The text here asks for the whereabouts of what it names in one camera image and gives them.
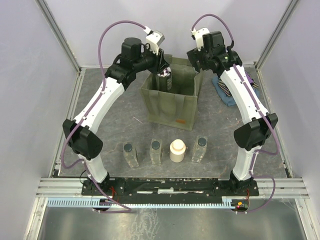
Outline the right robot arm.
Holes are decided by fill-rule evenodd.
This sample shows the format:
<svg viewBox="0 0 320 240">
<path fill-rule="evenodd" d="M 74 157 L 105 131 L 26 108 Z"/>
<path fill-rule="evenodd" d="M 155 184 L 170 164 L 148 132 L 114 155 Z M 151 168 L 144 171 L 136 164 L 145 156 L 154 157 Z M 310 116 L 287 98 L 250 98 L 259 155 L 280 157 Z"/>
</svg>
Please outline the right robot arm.
<svg viewBox="0 0 320 240">
<path fill-rule="evenodd" d="M 192 30 L 191 36 L 196 41 L 196 48 L 187 52 L 191 65 L 197 72 L 211 70 L 222 80 L 242 118 L 243 125 L 233 132 L 238 153 L 227 183 L 229 191 L 239 196 L 254 184 L 256 158 L 263 152 L 266 140 L 274 135 L 278 116 L 261 103 L 238 53 L 225 45 L 221 32 L 202 28 Z"/>
</svg>

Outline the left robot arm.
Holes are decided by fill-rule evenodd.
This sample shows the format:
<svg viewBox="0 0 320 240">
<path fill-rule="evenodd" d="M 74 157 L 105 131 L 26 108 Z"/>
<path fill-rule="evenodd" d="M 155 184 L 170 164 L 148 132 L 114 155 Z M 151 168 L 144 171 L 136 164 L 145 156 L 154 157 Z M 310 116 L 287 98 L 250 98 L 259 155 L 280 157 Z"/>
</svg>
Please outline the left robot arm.
<svg viewBox="0 0 320 240">
<path fill-rule="evenodd" d="M 136 79 L 137 73 L 148 70 L 157 75 L 169 67 L 160 48 L 164 39 L 156 32 L 148 35 L 145 43 L 135 37 L 126 38 L 113 64 L 102 71 L 102 83 L 92 99 L 73 120 L 66 119 L 62 124 L 65 146 L 69 146 L 85 164 L 94 181 L 92 188 L 99 195 L 106 195 L 111 184 L 106 180 L 109 173 L 100 155 L 103 141 L 96 135 L 98 128 L 113 103 Z"/>
</svg>

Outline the green canvas bag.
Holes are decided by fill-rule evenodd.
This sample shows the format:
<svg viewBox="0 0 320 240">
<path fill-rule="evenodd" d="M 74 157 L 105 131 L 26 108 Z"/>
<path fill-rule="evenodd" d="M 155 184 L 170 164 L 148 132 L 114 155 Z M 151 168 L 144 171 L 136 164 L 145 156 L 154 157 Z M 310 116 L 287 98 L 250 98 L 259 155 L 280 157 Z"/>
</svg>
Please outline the green canvas bag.
<svg viewBox="0 0 320 240">
<path fill-rule="evenodd" d="M 160 91 L 157 88 L 157 76 L 152 73 L 140 87 L 147 109 L 147 120 L 191 131 L 198 116 L 198 99 L 204 71 L 195 71 L 186 58 L 165 54 L 164 59 L 170 64 L 172 71 L 170 91 Z"/>
</svg>

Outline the chrome dome clear bottle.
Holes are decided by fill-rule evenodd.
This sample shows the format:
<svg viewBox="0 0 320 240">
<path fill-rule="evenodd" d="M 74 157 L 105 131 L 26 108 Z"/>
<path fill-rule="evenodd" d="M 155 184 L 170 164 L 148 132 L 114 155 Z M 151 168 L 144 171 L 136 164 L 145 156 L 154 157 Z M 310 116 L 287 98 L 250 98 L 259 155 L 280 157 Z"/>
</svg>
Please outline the chrome dome clear bottle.
<svg viewBox="0 0 320 240">
<path fill-rule="evenodd" d="M 172 88 L 172 70 L 166 67 L 155 77 L 157 89 L 161 92 L 169 92 Z"/>
</svg>

